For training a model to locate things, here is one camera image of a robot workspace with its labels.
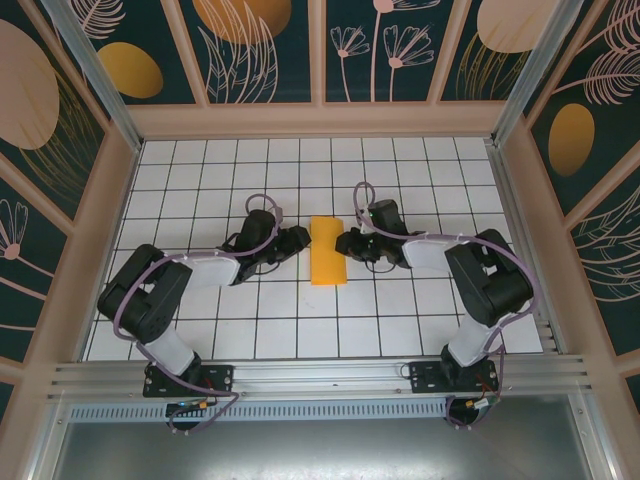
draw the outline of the yellow block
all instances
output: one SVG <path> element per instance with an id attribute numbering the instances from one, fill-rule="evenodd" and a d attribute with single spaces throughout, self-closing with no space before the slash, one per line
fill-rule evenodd
<path id="1" fill-rule="evenodd" d="M 336 239 L 344 232 L 339 218 L 311 217 L 311 285 L 347 283 L 347 260 L 336 252 Z"/>

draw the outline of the white tile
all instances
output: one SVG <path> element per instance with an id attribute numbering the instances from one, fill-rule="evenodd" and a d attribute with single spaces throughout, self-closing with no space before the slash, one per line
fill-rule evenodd
<path id="1" fill-rule="evenodd" d="M 347 258 L 347 280 L 373 280 L 373 273 L 367 270 L 363 262 Z"/>
<path id="2" fill-rule="evenodd" d="M 367 182 L 374 188 L 398 185 L 396 162 L 366 162 L 364 171 Z"/>
<path id="3" fill-rule="evenodd" d="M 311 249 L 305 248 L 298 254 L 298 280 L 311 280 Z"/>
<path id="4" fill-rule="evenodd" d="M 186 250 L 189 248 L 189 238 L 191 237 L 192 225 L 193 220 L 190 218 L 170 218 L 160 220 L 154 245 L 161 250 L 164 248 Z"/>
<path id="5" fill-rule="evenodd" d="M 404 198 L 400 195 L 400 187 L 376 187 L 376 202 L 379 202 L 380 200 L 395 201 L 398 206 L 398 212 L 402 214 Z"/>
<path id="6" fill-rule="evenodd" d="M 234 163 L 237 148 L 237 140 L 209 140 L 204 163 Z"/>
<path id="7" fill-rule="evenodd" d="M 464 185 L 460 162 L 429 162 L 431 182 L 433 185 Z"/>
<path id="8" fill-rule="evenodd" d="M 334 317 L 336 289 L 333 285 L 318 286 L 311 282 L 298 284 L 298 317 Z"/>
<path id="9" fill-rule="evenodd" d="M 362 139 L 332 138 L 331 159 L 334 162 L 362 160 Z"/>
<path id="10" fill-rule="evenodd" d="M 231 190 L 200 190 L 196 217 L 227 217 Z"/>
<path id="11" fill-rule="evenodd" d="M 111 322 L 97 322 L 89 360 L 127 360 L 131 344 L 113 334 Z"/>
<path id="12" fill-rule="evenodd" d="M 296 303 L 296 282 L 260 282 L 258 318 L 295 318 Z"/>
<path id="13" fill-rule="evenodd" d="M 267 188 L 297 187 L 297 163 L 270 163 L 267 168 Z"/>
<path id="14" fill-rule="evenodd" d="M 298 259 L 297 257 L 289 258 L 282 262 L 278 268 L 275 265 L 264 264 L 260 267 L 263 282 L 271 282 L 273 280 L 291 280 L 298 279 Z"/>
<path id="15" fill-rule="evenodd" d="M 460 162 L 464 182 L 467 185 L 495 185 L 491 164 L 488 161 L 467 160 Z"/>
<path id="16" fill-rule="evenodd" d="M 361 162 L 333 162 L 333 185 L 335 187 L 355 187 L 364 180 Z"/>
<path id="17" fill-rule="evenodd" d="M 138 248 L 143 243 L 153 243 L 157 220 L 125 220 L 118 248 Z"/>
<path id="18" fill-rule="evenodd" d="M 473 213 L 502 213 L 502 202 L 496 187 L 467 187 Z"/>
<path id="19" fill-rule="evenodd" d="M 176 326 L 180 338 L 203 360 L 211 360 L 215 329 L 215 320 L 183 320 Z"/>
<path id="20" fill-rule="evenodd" d="M 162 202 L 163 218 L 191 218 L 196 209 L 197 190 L 169 190 Z"/>
<path id="21" fill-rule="evenodd" d="M 116 250 L 113 255 L 113 259 L 111 260 L 111 270 L 109 271 L 108 281 L 113 280 L 113 277 L 116 276 L 116 274 L 120 271 L 126 261 L 129 260 L 132 254 L 133 252 L 130 252 L 128 250 Z"/>
<path id="22" fill-rule="evenodd" d="M 484 140 L 477 137 L 456 137 L 460 160 L 484 160 L 489 158 Z"/>
<path id="23" fill-rule="evenodd" d="M 266 163 L 236 164 L 233 188 L 264 188 L 266 175 Z"/>
<path id="24" fill-rule="evenodd" d="M 176 143 L 173 163 L 203 163 L 206 140 L 180 140 Z"/>
<path id="25" fill-rule="evenodd" d="M 257 282 L 247 282 L 220 289 L 218 318 L 255 318 L 257 312 Z"/>
<path id="26" fill-rule="evenodd" d="M 502 234 L 507 243 L 511 243 L 511 232 L 509 231 L 509 227 L 507 225 L 507 219 L 503 214 L 478 213 L 475 214 L 473 218 L 476 221 L 478 233 L 483 232 L 489 228 L 494 228 Z"/>
<path id="27" fill-rule="evenodd" d="M 298 321 L 298 357 L 338 356 L 338 321 L 335 318 L 303 318 Z"/>
<path id="28" fill-rule="evenodd" d="M 309 188 L 300 191 L 300 215 L 333 215 L 330 188 Z"/>
<path id="29" fill-rule="evenodd" d="M 266 162 L 269 140 L 238 140 L 237 162 Z"/>
<path id="30" fill-rule="evenodd" d="M 247 211 L 245 204 L 247 199 L 256 193 L 264 193 L 262 188 L 250 189 L 250 190 L 233 190 L 231 192 L 231 216 L 232 217 L 245 217 Z M 265 201 L 263 198 L 257 197 L 251 200 L 249 210 L 264 209 Z"/>
<path id="31" fill-rule="evenodd" d="M 301 187 L 330 187 L 331 181 L 330 162 L 303 163 L 300 165 Z"/>
<path id="32" fill-rule="evenodd" d="M 231 163 L 208 164 L 202 168 L 200 188 L 231 188 L 234 165 Z"/>
<path id="33" fill-rule="evenodd" d="M 272 138 L 269 140 L 270 162 L 297 162 L 300 155 L 300 140 L 297 138 Z"/>
<path id="34" fill-rule="evenodd" d="M 456 146 L 451 137 L 425 137 L 424 146 L 429 160 L 457 160 Z"/>
<path id="35" fill-rule="evenodd" d="M 424 355 L 440 355 L 458 331 L 456 315 L 433 315 L 420 317 L 420 333 Z"/>
<path id="36" fill-rule="evenodd" d="M 507 353 L 542 353 L 540 336 L 533 315 L 527 315 L 502 330 Z"/>
<path id="37" fill-rule="evenodd" d="M 470 213 L 467 190 L 464 187 L 434 187 L 438 213 Z"/>
<path id="38" fill-rule="evenodd" d="M 419 315 L 454 315 L 456 313 L 451 282 L 448 279 L 414 280 Z"/>
<path id="39" fill-rule="evenodd" d="M 338 286 L 338 315 L 366 317 L 376 315 L 376 296 L 373 282 L 358 280 Z"/>
<path id="40" fill-rule="evenodd" d="M 426 160 L 421 138 L 394 138 L 396 160 Z"/>
<path id="41" fill-rule="evenodd" d="M 398 162 L 400 186 L 431 185 L 427 162 Z"/>
<path id="42" fill-rule="evenodd" d="M 466 214 L 440 215 L 440 225 L 442 233 L 448 235 L 470 235 L 476 234 L 476 227 L 473 223 L 473 216 Z"/>
<path id="43" fill-rule="evenodd" d="M 255 320 L 218 320 L 213 358 L 252 359 L 255 343 Z"/>
<path id="44" fill-rule="evenodd" d="M 200 185 L 202 165 L 171 165 L 167 188 L 171 190 L 195 190 Z"/>
<path id="45" fill-rule="evenodd" d="M 298 215 L 298 189 L 297 188 L 267 188 L 267 195 L 275 200 L 282 208 L 285 216 Z"/>
<path id="46" fill-rule="evenodd" d="M 191 249 L 216 248 L 224 243 L 226 234 L 226 218 L 196 218 L 189 246 Z"/>
<path id="47" fill-rule="evenodd" d="M 171 141 L 156 141 L 145 142 L 144 152 L 142 152 L 142 159 L 140 163 L 161 163 L 170 164 L 173 158 L 173 150 L 176 146 L 176 142 Z"/>
<path id="48" fill-rule="evenodd" d="M 405 215 L 404 221 L 410 232 L 441 233 L 437 215 Z"/>
<path id="49" fill-rule="evenodd" d="M 428 214 L 436 213 L 436 201 L 433 187 L 401 187 L 404 213 Z"/>
<path id="50" fill-rule="evenodd" d="M 340 318 L 338 332 L 341 357 L 380 356 L 380 337 L 376 318 Z"/>
<path id="51" fill-rule="evenodd" d="M 413 317 L 380 317 L 382 355 L 399 357 L 422 355 L 418 319 Z"/>
<path id="52" fill-rule="evenodd" d="M 220 287 L 187 288 L 182 294 L 178 318 L 213 318 L 218 314 Z"/>
<path id="53" fill-rule="evenodd" d="M 295 358 L 296 320 L 258 320 L 256 358 Z"/>
<path id="54" fill-rule="evenodd" d="M 353 188 L 334 188 L 333 207 L 336 215 L 354 214 L 355 207 L 353 206 Z"/>
<path id="55" fill-rule="evenodd" d="M 303 138 L 300 140 L 301 162 L 328 162 L 331 160 L 331 140 L 328 138 Z"/>
<path id="56" fill-rule="evenodd" d="M 127 218 L 158 218 L 164 192 L 133 192 Z"/>
<path id="57" fill-rule="evenodd" d="M 164 190 L 169 178 L 169 165 L 140 165 L 134 190 Z"/>
<path id="58" fill-rule="evenodd" d="M 365 160 L 395 160 L 390 138 L 363 138 Z"/>
<path id="59" fill-rule="evenodd" d="M 411 280 L 379 280 L 376 277 L 376 299 L 380 316 L 416 313 Z"/>

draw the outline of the metal floor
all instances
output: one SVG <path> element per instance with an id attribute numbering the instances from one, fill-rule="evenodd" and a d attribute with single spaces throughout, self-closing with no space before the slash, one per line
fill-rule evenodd
<path id="1" fill-rule="evenodd" d="M 485 423 L 441 418 L 74 424 L 56 480 L 581 480 L 591 478 L 564 398 L 506 398 Z"/>

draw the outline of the white grid mat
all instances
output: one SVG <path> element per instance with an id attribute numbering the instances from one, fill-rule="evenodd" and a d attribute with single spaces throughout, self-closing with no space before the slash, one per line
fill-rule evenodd
<path id="1" fill-rule="evenodd" d="M 240 230 L 253 193 L 283 207 L 285 227 L 331 215 L 347 230 L 355 226 L 353 186 L 363 179 L 378 199 L 396 200 L 409 231 L 496 228 L 511 242 L 480 138 L 147 142 L 109 278 L 143 243 L 169 253 L 220 245 Z M 464 309 L 447 274 L 373 274 L 351 259 L 347 269 L 344 286 L 311 286 L 307 248 L 243 285 L 185 293 L 176 328 L 203 359 L 220 360 L 437 355 L 454 335 Z M 508 353 L 542 351 L 532 317 L 503 337 Z M 98 317 L 85 359 L 142 357 Z"/>

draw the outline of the black mounting plate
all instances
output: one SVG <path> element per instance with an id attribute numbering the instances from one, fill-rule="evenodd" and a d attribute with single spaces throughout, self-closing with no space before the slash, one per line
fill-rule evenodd
<path id="1" fill-rule="evenodd" d="M 482 393 L 482 383 L 474 378 L 473 382 L 461 382 L 451 385 L 440 368 L 439 360 L 428 362 L 411 362 L 408 364 L 411 391 L 413 393 Z M 478 371 L 484 382 L 494 391 L 498 390 L 496 365 L 491 360 L 484 360 Z"/>
<path id="2" fill-rule="evenodd" d="M 233 365 L 203 365 L 201 372 L 202 381 L 199 385 L 207 388 L 210 382 L 215 390 L 231 391 L 233 387 Z M 145 398 L 202 398 L 205 396 L 203 393 L 194 392 L 176 384 L 167 378 L 158 367 L 154 367 L 151 364 L 144 369 L 144 375 L 142 396 Z"/>

